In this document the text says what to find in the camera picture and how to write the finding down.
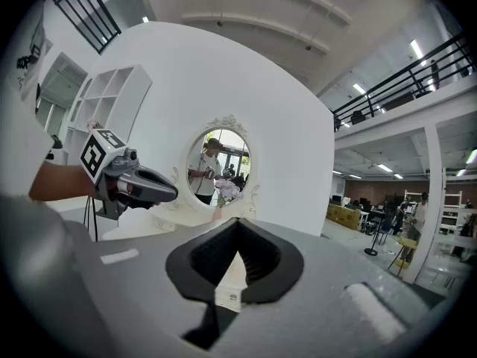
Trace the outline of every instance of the tube light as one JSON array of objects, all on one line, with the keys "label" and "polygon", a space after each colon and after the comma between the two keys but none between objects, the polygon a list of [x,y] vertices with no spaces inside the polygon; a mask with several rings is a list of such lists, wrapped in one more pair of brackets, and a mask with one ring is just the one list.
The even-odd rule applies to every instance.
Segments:
[{"label": "tube light", "polygon": [[429,89],[432,90],[433,92],[435,92],[435,86],[434,86],[434,80],[431,78],[430,80],[427,81],[427,84],[432,84],[432,85],[429,85]]},{"label": "tube light", "polygon": [[378,167],[380,169],[385,170],[386,172],[392,172],[393,171],[393,170],[389,169],[388,167],[386,167],[384,164],[379,164]]},{"label": "tube light", "polygon": [[361,94],[366,94],[366,90],[360,87],[358,84],[354,84],[353,87],[358,90]]},{"label": "tube light", "polygon": [[[419,45],[417,44],[417,41],[416,40],[412,40],[411,41],[411,46],[412,48],[414,49],[414,53],[417,55],[417,58],[423,58],[423,53],[422,51],[420,50],[420,47]],[[423,61],[422,63],[420,63],[422,66],[426,65],[427,64],[427,61]]]},{"label": "tube light", "polygon": [[476,155],[477,155],[477,148],[470,153],[469,158],[467,159],[466,163],[467,164],[473,163],[474,159],[476,158]]}]

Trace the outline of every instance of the curved white wall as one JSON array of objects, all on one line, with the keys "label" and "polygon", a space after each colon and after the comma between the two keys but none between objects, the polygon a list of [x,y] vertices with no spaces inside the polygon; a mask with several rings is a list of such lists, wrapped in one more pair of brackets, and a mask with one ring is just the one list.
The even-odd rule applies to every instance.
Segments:
[{"label": "curved white wall", "polygon": [[[238,43],[163,22],[125,31],[92,73],[138,63],[153,80],[129,139],[143,165],[165,176],[175,166],[185,171],[192,138],[216,117],[233,114],[247,131],[253,164],[245,195],[260,185],[256,218],[320,234],[332,181],[333,121],[309,90]],[[281,174],[277,166],[284,161],[289,169]],[[224,216],[233,215],[227,208],[234,204],[224,208]],[[182,224],[211,219],[207,212],[190,216],[165,205],[153,211]]]}]

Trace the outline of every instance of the flower bouquet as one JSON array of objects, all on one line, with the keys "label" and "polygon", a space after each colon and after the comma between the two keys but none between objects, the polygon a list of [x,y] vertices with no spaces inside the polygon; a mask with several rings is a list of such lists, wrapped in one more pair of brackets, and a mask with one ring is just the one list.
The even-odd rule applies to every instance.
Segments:
[{"label": "flower bouquet", "polygon": [[236,198],[241,199],[244,197],[240,189],[230,180],[219,179],[215,182],[215,187],[218,188],[217,207],[223,207],[226,203]]}]

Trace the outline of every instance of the mirror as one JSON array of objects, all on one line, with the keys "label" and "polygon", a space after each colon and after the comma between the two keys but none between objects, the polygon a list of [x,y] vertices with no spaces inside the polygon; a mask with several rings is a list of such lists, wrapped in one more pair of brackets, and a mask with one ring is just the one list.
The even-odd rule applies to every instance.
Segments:
[{"label": "mirror", "polygon": [[202,203],[223,207],[243,198],[250,174],[250,155],[237,133],[219,128],[200,136],[187,163],[189,187]]}]

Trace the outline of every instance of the man wearing cap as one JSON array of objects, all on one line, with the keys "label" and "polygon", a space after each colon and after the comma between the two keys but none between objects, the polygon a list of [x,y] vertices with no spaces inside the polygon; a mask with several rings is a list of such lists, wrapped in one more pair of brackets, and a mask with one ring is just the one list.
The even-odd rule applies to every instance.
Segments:
[{"label": "man wearing cap", "polygon": [[209,139],[206,151],[189,158],[189,184],[194,195],[205,204],[210,204],[214,195],[214,179],[221,178],[221,164],[217,159],[222,144],[216,139]]}]

